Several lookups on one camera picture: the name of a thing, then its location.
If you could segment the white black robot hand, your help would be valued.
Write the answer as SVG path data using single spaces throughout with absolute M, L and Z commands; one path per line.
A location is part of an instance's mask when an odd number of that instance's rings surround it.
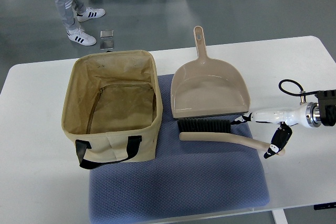
M 302 103 L 296 109 L 279 108 L 254 111 L 249 115 L 240 116 L 232 124 L 246 122 L 279 125 L 264 154 L 265 159 L 280 153 L 285 148 L 292 135 L 292 126 L 300 124 L 307 128 L 315 128 L 321 125 L 319 106 L 314 102 Z

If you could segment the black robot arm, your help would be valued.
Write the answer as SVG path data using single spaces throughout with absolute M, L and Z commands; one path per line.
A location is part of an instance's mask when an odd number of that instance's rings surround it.
M 282 84 L 290 82 L 295 84 L 299 93 L 292 93 L 285 90 Z M 293 118 L 287 125 L 301 124 L 305 127 L 335 126 L 335 89 L 318 90 L 306 92 L 302 85 L 291 79 L 283 79 L 279 82 L 278 88 L 285 94 L 293 97 L 300 97 L 300 107 L 292 110 Z

